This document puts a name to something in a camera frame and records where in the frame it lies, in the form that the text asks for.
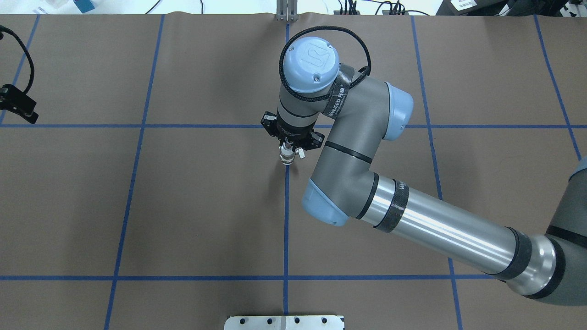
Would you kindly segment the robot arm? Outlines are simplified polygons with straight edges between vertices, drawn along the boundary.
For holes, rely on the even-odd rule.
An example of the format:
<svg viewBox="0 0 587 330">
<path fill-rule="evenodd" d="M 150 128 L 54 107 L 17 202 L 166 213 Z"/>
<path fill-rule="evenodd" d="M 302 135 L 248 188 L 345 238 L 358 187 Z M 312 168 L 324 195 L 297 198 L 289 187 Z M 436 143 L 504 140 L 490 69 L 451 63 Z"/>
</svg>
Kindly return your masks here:
<svg viewBox="0 0 587 330">
<path fill-rule="evenodd" d="M 546 232 L 529 235 L 476 215 L 373 162 L 384 142 L 411 120 L 413 96 L 343 63 L 329 42 L 296 35 L 280 51 L 277 110 L 261 123 L 277 138 L 280 161 L 292 165 L 319 149 L 302 196 L 308 215 L 343 226 L 361 220 L 386 234 L 442 253 L 496 279 L 527 299 L 586 305 L 586 161 L 568 177 Z"/>
</svg>

